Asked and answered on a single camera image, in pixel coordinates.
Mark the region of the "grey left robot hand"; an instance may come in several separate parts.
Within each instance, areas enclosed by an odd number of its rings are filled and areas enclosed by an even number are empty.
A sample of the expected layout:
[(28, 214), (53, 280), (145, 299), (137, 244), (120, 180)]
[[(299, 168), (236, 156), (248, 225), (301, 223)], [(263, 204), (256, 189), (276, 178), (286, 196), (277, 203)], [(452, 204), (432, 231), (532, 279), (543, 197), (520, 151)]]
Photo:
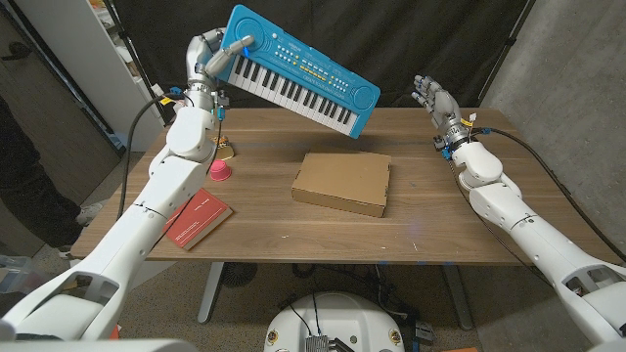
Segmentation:
[(215, 76), (226, 68), (233, 56), (255, 40), (253, 35), (247, 35), (228, 47), (221, 48), (225, 30), (225, 27), (214, 28), (194, 36), (190, 41), (186, 53), (189, 86), (198, 83), (205, 85), (209, 91), (215, 91), (218, 87)]

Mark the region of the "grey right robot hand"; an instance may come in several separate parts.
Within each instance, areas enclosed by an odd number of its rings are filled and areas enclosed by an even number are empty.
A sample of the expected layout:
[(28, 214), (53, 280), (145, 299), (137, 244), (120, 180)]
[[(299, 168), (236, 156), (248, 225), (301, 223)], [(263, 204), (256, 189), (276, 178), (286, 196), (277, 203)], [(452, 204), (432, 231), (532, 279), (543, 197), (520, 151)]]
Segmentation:
[(463, 118), (454, 97), (429, 76), (416, 75), (414, 85), (412, 97), (430, 114), (432, 124), (450, 150), (468, 143), (476, 114)]

